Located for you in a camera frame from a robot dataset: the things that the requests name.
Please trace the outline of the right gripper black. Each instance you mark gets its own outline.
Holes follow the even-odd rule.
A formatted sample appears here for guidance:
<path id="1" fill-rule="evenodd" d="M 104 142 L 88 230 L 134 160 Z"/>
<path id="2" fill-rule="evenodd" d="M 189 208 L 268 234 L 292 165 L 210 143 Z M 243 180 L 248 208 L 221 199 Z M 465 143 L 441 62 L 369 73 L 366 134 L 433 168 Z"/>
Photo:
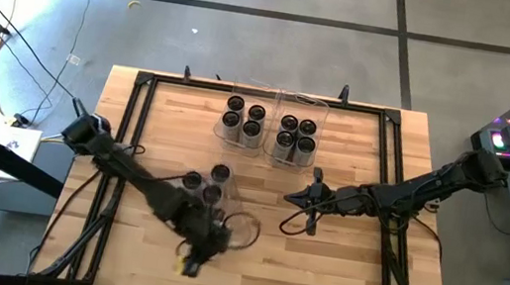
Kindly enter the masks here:
<path id="1" fill-rule="evenodd" d="M 306 234 L 316 233 L 316 225 L 324 215 L 339 214 L 362 215 L 367 210 L 368 199 L 360 188 L 346 186 L 332 190 L 323 181 L 324 173 L 320 167 L 314 168 L 314 182 L 311 189 L 286 194 L 284 199 L 298 208 L 307 209 Z"/>

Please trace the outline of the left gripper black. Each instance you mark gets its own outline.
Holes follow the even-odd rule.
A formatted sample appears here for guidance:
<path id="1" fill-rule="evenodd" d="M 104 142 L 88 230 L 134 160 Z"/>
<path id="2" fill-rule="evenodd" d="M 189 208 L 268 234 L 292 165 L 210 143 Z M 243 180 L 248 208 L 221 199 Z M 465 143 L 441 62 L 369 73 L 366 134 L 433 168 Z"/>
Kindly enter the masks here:
<path id="1" fill-rule="evenodd" d="M 211 221 L 194 220 L 183 231 L 189 251 L 182 258 L 181 275 L 196 278 L 201 267 L 217 254 L 223 254 L 229 247 L 231 230 Z"/>

